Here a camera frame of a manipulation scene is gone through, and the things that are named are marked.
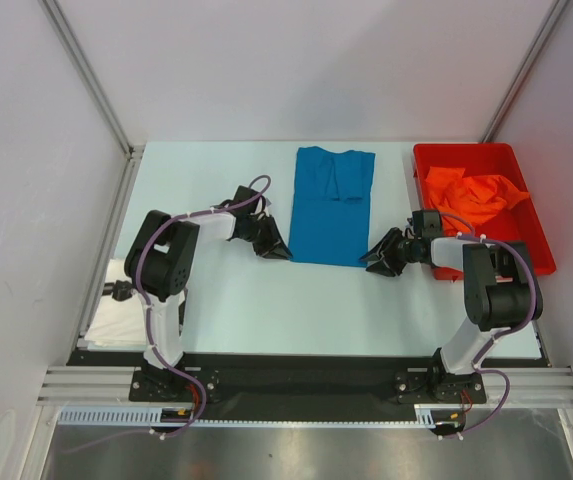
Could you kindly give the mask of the blue t shirt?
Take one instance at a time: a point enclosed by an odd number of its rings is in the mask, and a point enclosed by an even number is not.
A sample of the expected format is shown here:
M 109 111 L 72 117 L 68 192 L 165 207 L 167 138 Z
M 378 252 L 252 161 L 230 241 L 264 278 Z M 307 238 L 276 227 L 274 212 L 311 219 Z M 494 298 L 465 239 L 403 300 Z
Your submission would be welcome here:
M 297 263 L 363 268 L 376 155 L 297 151 L 289 244 Z

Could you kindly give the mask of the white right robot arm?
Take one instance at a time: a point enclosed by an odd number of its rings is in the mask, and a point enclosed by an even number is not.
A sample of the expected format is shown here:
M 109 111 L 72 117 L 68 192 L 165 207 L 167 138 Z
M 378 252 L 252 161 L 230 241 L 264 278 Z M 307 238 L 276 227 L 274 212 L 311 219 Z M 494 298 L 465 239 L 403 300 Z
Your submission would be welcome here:
M 504 242 L 442 229 L 407 234 L 390 229 L 360 260 L 371 273 L 397 277 L 408 264 L 449 268 L 463 273 L 466 317 L 437 352 L 439 369 L 427 376 L 429 393 L 450 401 L 463 389 L 461 375 L 480 371 L 483 359 L 505 337 L 538 319 L 543 299 L 525 243 Z

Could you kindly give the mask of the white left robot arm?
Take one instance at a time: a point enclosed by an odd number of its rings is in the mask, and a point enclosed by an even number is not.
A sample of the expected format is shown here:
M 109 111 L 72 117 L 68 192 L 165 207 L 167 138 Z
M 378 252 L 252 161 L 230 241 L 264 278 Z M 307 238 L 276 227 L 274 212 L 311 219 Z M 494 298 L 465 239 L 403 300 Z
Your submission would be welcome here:
M 197 247 L 234 239 L 250 243 L 264 259 L 292 258 L 274 217 L 248 206 L 176 217 L 151 210 L 127 254 L 124 273 L 138 292 L 144 314 L 144 360 L 157 368 L 151 385 L 165 399 L 180 397 L 187 387 L 186 374 L 174 366 L 184 356 L 181 309 Z

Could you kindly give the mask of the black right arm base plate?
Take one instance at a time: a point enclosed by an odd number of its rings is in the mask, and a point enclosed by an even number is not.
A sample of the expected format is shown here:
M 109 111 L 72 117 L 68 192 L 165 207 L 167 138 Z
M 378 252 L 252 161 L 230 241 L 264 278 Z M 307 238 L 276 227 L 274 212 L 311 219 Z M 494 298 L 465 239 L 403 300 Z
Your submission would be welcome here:
M 437 370 L 407 369 L 393 380 L 392 400 L 398 404 L 485 404 L 487 395 L 479 374 L 454 375 Z

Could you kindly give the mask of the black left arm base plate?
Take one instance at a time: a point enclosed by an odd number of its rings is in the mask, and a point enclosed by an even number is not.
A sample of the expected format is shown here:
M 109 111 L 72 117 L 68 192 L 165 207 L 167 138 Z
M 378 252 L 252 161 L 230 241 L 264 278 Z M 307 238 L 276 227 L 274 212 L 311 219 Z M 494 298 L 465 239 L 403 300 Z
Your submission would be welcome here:
M 177 369 L 198 380 L 206 391 L 208 401 L 216 395 L 219 376 L 216 370 L 189 367 L 184 369 L 183 363 Z M 160 369 L 143 361 L 133 373 L 128 399 L 131 402 L 173 403 L 200 400 L 202 395 L 197 385 L 168 369 Z

